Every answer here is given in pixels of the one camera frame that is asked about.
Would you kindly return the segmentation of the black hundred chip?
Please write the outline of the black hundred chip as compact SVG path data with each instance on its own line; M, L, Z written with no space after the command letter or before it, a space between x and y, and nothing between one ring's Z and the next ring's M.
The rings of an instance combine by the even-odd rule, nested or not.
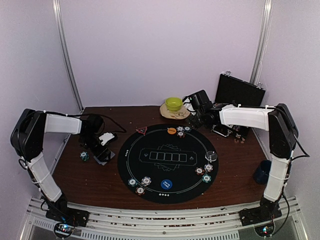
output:
M177 136L178 136L179 138L184 138L185 135L186 135L186 134L185 134L183 131L178 131L178 132L177 132Z
M138 196L142 196L144 195L146 192L145 188L144 187L137 187L136 190L135 190L135 193L138 195Z

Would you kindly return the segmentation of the orange big blind button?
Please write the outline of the orange big blind button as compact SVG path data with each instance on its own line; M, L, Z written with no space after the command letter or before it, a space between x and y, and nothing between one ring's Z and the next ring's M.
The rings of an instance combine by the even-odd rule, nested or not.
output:
M174 135L174 134L177 133L177 129L174 128L174 127L169 127L169 128L167 129L167 132L168 132L170 135Z

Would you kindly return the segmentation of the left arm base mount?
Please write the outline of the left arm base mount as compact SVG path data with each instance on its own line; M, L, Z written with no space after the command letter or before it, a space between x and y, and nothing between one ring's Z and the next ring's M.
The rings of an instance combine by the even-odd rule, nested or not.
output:
M48 210L45 217L56 221L53 227L53 233L59 239L70 237L76 227L86 227L90 213L85 210L69 208L67 215L52 209Z

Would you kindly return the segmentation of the green fifty chip bottom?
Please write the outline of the green fifty chip bottom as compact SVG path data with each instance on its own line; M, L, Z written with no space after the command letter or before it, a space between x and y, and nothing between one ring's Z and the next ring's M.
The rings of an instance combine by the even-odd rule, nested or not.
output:
M128 185L131 186L131 187L135 187L135 186L138 185L137 180L134 179L134 178L130 178L127 183L128 183Z

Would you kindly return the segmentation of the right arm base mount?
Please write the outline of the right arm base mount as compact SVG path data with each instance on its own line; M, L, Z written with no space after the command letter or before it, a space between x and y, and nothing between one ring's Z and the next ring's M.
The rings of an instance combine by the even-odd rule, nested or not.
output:
M239 212L241 225L253 226L255 233L259 237L271 237L276 232L275 219L282 216L282 211L279 207L273 212L260 207L245 208Z

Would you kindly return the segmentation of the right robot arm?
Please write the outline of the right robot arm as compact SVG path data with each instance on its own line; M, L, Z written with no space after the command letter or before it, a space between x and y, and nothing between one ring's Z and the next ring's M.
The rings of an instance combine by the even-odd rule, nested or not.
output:
M243 106L230 103L213 104L205 90L182 99L184 107L192 114L192 126L215 127L235 125L265 130L269 134L271 156L267 184L258 207L239 212L242 225L270 221L279 210L279 200L290 177L296 146L300 146L299 131L288 106Z

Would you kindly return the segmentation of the blue fifty chip top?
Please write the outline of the blue fifty chip top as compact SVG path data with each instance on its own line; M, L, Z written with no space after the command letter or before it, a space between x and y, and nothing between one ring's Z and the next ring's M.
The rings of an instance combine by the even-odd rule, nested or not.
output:
M190 127L188 127L188 126L184 126L183 127L183 131L184 132L190 132L192 129L190 128Z

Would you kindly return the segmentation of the black hundred chip top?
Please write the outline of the black hundred chip top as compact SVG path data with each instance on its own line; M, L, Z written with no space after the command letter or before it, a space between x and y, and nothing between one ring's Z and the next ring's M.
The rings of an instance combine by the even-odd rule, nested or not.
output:
M183 131L178 131L178 132L177 132L177 136L178 136L179 138L184 138L185 135L186 135L186 134L185 134Z

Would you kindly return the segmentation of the green chip stack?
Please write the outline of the green chip stack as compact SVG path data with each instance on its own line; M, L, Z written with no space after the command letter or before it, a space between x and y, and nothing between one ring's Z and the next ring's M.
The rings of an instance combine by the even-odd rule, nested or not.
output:
M86 151L80 153L80 158L83 162L87 162L90 159L89 154Z

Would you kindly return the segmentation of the black hundred chip bottom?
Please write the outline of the black hundred chip bottom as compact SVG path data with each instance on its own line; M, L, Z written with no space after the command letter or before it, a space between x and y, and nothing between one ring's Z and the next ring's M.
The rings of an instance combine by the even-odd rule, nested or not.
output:
M135 190L135 193L138 195L138 196L142 196L144 195L146 192L145 188L144 187L137 187L136 190Z

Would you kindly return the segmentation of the blue ten chip bottom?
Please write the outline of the blue ten chip bottom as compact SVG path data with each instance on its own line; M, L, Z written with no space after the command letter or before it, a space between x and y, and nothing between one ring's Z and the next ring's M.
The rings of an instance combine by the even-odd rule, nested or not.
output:
M141 179L141 184L143 186L149 186L152 182L152 179L149 176L145 176Z

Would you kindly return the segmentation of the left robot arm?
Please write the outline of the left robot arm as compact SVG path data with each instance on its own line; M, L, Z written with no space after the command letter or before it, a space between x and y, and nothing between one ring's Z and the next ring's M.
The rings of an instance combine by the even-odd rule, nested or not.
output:
M86 226L89 212L68 207L66 195L58 187L50 173L43 154L44 135L59 133L78 135L79 142L101 164L108 163L114 153L107 145L117 139L112 132L100 133L104 125L102 115L89 113L86 119L80 115L68 115L52 111L26 108L17 121L10 143L19 156L19 164L27 170L34 185L47 204L48 219L68 225Z

